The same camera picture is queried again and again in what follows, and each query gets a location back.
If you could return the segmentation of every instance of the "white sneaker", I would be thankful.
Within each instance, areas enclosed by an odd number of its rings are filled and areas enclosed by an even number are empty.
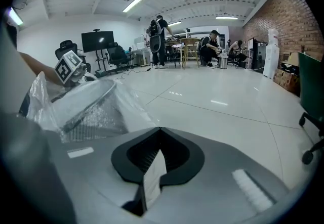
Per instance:
[[[211,62],[207,64],[207,67],[208,68],[215,68],[215,66]]]

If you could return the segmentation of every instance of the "computer monitor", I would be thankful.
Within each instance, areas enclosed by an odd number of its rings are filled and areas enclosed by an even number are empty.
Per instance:
[[[112,31],[86,32],[81,34],[83,52],[92,52],[108,48],[114,42]]]

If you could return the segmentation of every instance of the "white tile floor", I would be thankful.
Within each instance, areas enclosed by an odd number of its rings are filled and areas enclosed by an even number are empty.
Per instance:
[[[300,159],[318,141],[318,130],[309,123],[306,131],[299,126],[304,110],[297,96],[254,71],[188,64],[185,70],[167,64],[167,69],[131,72],[121,81],[136,91],[159,126],[232,145],[290,189],[307,178],[316,160],[305,166]]]

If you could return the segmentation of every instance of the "cable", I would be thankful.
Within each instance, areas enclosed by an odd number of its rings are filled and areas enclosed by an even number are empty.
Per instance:
[[[131,70],[131,68],[132,68],[132,63],[133,63],[133,50],[131,50],[131,65],[130,65],[129,70]]]
[[[259,70],[259,69],[262,69],[262,68],[251,68],[251,69],[248,69],[248,70]]]
[[[22,7],[22,8],[17,8],[17,7],[14,7],[14,6],[12,6],[12,8],[14,8],[14,9],[16,9],[16,10],[22,10],[22,9],[24,9],[26,6],[27,6],[27,4],[26,3],[24,3],[24,7]]]
[[[125,79],[124,77],[123,77],[123,75],[129,75],[130,74],[130,72],[132,72],[132,71],[134,71],[135,73],[140,73],[140,72],[147,72],[147,71],[150,71],[151,70],[151,68],[148,68],[148,69],[146,69],[145,71],[144,70],[140,70],[140,71],[135,71],[135,70],[133,70],[133,69],[131,69],[131,70],[129,70],[129,72],[128,73],[123,73],[123,74],[121,74],[121,77],[118,77],[118,78],[115,78],[115,80],[116,79]]]

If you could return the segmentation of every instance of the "black cap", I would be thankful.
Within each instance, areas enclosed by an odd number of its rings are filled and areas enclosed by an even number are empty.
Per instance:
[[[218,31],[216,31],[216,30],[212,30],[211,34],[212,33],[215,34],[215,35],[219,35]]]

